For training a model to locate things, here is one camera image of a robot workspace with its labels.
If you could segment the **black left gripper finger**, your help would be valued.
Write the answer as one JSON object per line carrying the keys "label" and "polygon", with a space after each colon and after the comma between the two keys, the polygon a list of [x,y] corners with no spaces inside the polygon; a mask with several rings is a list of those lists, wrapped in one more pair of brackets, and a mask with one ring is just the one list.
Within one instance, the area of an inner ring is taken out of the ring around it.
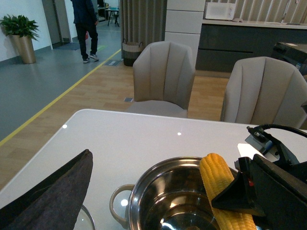
{"label": "black left gripper finger", "polygon": [[84,150],[0,210],[2,230],[72,230],[87,194],[93,154]]}

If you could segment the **other arm gripper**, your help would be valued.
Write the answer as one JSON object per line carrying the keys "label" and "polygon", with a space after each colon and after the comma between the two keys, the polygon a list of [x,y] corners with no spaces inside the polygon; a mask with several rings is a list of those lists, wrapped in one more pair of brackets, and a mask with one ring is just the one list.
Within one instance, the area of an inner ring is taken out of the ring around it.
{"label": "other arm gripper", "polygon": [[307,228],[307,163],[297,157],[266,129],[282,129],[306,137],[289,126],[247,127],[246,142],[260,154],[271,154],[275,161],[256,154],[240,157],[235,162],[238,173],[213,200],[220,210],[266,216],[273,230],[305,230]]}

